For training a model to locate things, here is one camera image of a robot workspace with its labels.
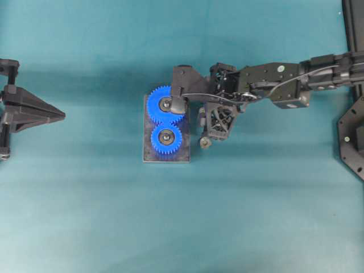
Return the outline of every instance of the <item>robotic arm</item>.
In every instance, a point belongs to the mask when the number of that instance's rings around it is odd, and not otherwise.
[[[191,66],[173,68],[170,111],[184,114],[188,101],[200,101],[200,146],[229,137],[234,121],[250,103],[270,99],[281,109],[309,107],[311,90],[364,83],[364,51],[315,57],[300,64],[269,63],[237,70],[217,63],[202,77]]]

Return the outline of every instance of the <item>teal fabric surface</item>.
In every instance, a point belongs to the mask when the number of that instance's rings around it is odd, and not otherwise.
[[[364,272],[363,184],[338,157],[348,89],[248,107],[191,164],[143,164],[143,96],[172,67],[347,51],[340,0],[0,0],[0,57],[66,112],[0,163],[0,272]]]

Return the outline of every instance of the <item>cable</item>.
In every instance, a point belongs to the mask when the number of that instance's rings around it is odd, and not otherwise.
[[[207,93],[185,93],[185,94],[182,94],[181,95],[182,97],[186,97],[186,96],[207,96],[207,97],[213,97],[213,98],[218,98],[219,100],[223,100],[223,101],[227,101],[231,104],[234,104],[234,105],[243,105],[245,102],[237,102],[237,101],[232,101],[232,100],[229,100],[228,98],[223,98],[223,97],[219,97],[217,95],[213,95],[213,94],[207,94]]]

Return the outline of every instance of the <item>gear pair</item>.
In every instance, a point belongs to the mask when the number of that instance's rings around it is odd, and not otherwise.
[[[156,88],[147,101],[148,115],[157,126],[151,134],[153,148],[160,154],[169,155],[176,152],[182,144],[182,133],[175,125],[184,115],[172,114],[171,87]]]

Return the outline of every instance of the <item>blue gear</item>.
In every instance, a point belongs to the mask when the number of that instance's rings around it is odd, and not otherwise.
[[[161,86],[155,89],[149,96],[147,101],[147,110],[149,117],[155,123],[177,123],[183,119],[184,115],[172,114],[171,112],[163,112],[159,108],[159,102],[162,98],[171,97],[171,87]]]
[[[164,145],[159,141],[159,134],[163,130],[171,130],[175,135],[175,140],[170,145]],[[160,154],[169,155],[176,152],[182,144],[182,133],[178,127],[172,124],[161,124],[154,128],[151,135],[153,148]]]

